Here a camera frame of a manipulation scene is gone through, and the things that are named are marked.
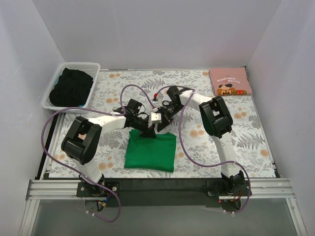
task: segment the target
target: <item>table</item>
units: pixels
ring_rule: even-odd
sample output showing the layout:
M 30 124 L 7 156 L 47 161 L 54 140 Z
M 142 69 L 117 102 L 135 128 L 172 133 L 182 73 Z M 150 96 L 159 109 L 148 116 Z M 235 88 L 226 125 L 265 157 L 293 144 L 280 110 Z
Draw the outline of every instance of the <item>table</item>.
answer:
M 159 88 L 167 85 L 181 85 L 196 89 L 204 96 L 213 97 L 209 74 L 202 70 L 176 71 L 102 71 L 99 74 L 92 108 L 111 112 L 120 107 L 119 95 L 121 89 L 128 84 L 141 86 L 153 98 Z M 166 90 L 159 97 L 168 99 Z M 123 96 L 126 105 L 130 98 L 140 101 L 150 111 L 150 105 L 144 94 L 134 87 L 128 87 Z M 258 114 L 251 96 L 226 96 L 224 100 L 233 117 L 232 142 L 237 155 L 237 161 L 244 165 L 250 177 L 275 177 L 272 156 L 259 122 Z M 219 163 L 216 146 L 210 136 L 204 131 L 200 113 L 187 108 L 184 112 L 182 137 L 188 153 L 202 164 Z M 56 127 L 58 136 L 51 143 L 52 154 L 61 162 L 75 167 L 74 163 L 61 150 L 61 142 L 77 114 L 61 116 Z M 87 113 L 86 118 L 97 117 L 99 114 Z M 98 168 L 105 178 L 209 178 L 221 177 L 221 168 L 203 168 L 191 163 L 182 151 L 178 139 L 179 115 L 168 131 L 177 136 L 177 149 L 174 163 L 174 173 L 153 170 L 124 169 L 125 152 L 128 142 L 129 128 L 115 130 L 104 134 L 99 141 L 95 159 Z M 48 168 L 50 178 L 77 178 L 73 171 L 53 162 Z

